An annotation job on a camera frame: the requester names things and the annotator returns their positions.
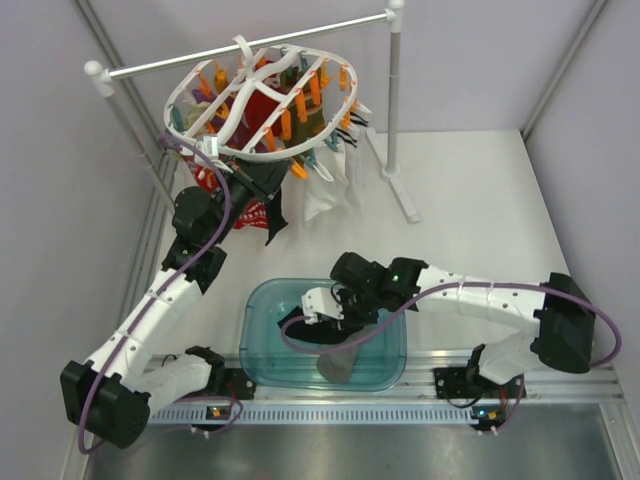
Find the white oval clip hanger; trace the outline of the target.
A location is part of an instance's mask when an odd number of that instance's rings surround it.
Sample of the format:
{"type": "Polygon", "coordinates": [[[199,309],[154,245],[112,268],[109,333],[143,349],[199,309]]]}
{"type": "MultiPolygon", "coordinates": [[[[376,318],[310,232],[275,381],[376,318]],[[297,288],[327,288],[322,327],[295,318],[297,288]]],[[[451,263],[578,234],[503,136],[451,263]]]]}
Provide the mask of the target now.
{"type": "Polygon", "coordinates": [[[236,69],[197,63],[169,95],[167,132],[210,158],[257,163],[300,156],[351,123],[358,76],[343,57],[291,44],[252,48],[237,37],[236,69]]]}

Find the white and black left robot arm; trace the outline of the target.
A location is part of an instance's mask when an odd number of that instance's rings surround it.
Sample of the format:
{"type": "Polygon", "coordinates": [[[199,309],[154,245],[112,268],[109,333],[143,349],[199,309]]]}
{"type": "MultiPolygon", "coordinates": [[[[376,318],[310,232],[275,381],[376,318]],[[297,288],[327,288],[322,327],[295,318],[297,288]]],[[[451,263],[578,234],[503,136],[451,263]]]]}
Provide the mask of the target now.
{"type": "Polygon", "coordinates": [[[270,238],[286,226],[281,184],[289,161],[234,160],[214,191],[191,186],[174,201],[175,238],[138,305],[84,362],[70,361],[60,374],[67,419],[77,425],[77,443],[91,453],[85,435],[117,448],[130,447],[151,416],[199,392],[214,397],[225,388],[223,358],[208,347],[188,348],[153,371],[155,349],[218,276],[226,259],[220,243],[253,202],[266,208],[270,238]]]}

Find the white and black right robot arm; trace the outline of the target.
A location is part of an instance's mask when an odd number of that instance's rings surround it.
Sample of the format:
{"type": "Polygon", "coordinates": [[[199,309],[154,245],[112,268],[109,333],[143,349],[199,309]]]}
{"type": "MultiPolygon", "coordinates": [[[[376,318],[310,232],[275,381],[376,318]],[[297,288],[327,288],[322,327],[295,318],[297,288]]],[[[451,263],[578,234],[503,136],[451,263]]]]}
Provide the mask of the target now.
{"type": "Polygon", "coordinates": [[[444,380],[438,397],[477,399],[516,377],[542,367],[570,373],[590,371],[595,314],[576,282],[553,272],[539,284],[515,284],[447,272],[422,260],[398,257],[388,266],[355,252],[342,254],[330,272],[348,326],[376,321],[379,311],[448,312],[513,329],[482,343],[465,368],[444,380]]]}

